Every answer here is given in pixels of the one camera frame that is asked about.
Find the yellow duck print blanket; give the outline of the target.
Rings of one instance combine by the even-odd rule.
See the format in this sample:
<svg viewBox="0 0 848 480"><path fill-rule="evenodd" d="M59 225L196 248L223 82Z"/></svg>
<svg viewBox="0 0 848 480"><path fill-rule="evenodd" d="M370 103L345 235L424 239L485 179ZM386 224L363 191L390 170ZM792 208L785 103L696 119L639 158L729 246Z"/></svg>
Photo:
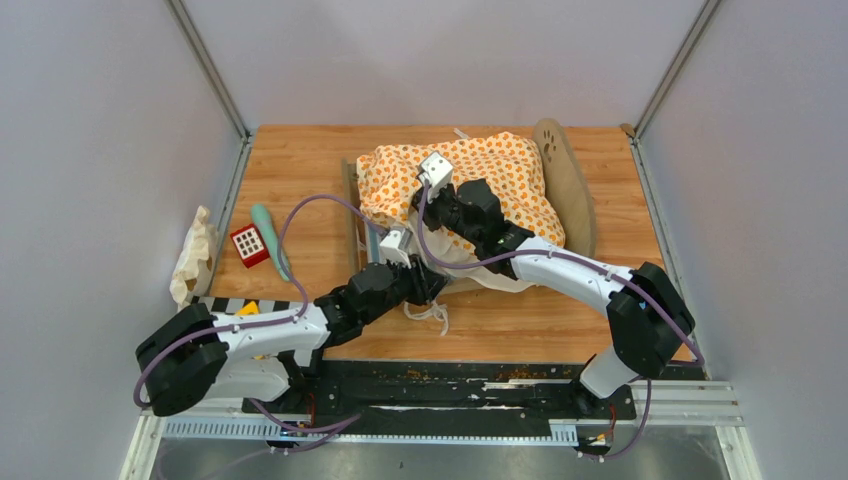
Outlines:
<svg viewBox="0 0 848 480"><path fill-rule="evenodd" d="M547 196L537 144L504 131L429 145L380 145L356 160L360 209L412 231L435 270L482 288L521 292L508 260L530 237L562 247L566 229Z"/></svg>

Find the wooden pet bed frame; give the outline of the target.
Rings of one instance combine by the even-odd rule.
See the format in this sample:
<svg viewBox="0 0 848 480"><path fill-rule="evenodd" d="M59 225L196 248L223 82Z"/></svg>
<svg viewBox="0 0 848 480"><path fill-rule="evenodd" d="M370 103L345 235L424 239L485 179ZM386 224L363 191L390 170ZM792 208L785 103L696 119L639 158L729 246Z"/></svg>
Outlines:
<svg viewBox="0 0 848 480"><path fill-rule="evenodd" d="M565 249L586 257L596 252L598 228L589 186L563 127L542 119L533 128L532 141L541 157L545 198L563 226ZM379 236L352 213L346 217L348 268L356 273L368 261L380 258Z"/></svg>

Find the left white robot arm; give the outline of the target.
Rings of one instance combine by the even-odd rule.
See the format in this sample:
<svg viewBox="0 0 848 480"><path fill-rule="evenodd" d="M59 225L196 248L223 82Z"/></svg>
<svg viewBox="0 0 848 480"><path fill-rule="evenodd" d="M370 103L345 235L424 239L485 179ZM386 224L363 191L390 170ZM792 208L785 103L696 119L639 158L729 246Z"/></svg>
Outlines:
<svg viewBox="0 0 848 480"><path fill-rule="evenodd" d="M359 337L396 307L424 306L448 284L418 254L369 263L349 281L294 309L257 315L213 314L203 303L177 312L136 349L135 402L160 417L212 398L271 402L298 411L306 386L295 377L318 353Z"/></svg>

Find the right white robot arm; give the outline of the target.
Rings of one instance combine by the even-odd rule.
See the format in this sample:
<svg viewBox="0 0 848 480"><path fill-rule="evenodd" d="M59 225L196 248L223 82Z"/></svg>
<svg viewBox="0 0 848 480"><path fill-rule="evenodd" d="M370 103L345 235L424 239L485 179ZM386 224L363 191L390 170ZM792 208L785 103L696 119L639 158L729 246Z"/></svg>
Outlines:
<svg viewBox="0 0 848 480"><path fill-rule="evenodd" d="M681 347L694 355L693 366L702 366L690 337L695 320L662 267L616 266L558 247L507 220L485 180L454 186L452 174L452 165L437 152L419 164L422 186L414 196L419 231L445 229L472 245L475 267L547 287L607 319L611 345L586 363L570 392L577 413L596 417L620 387L658 378Z"/></svg>

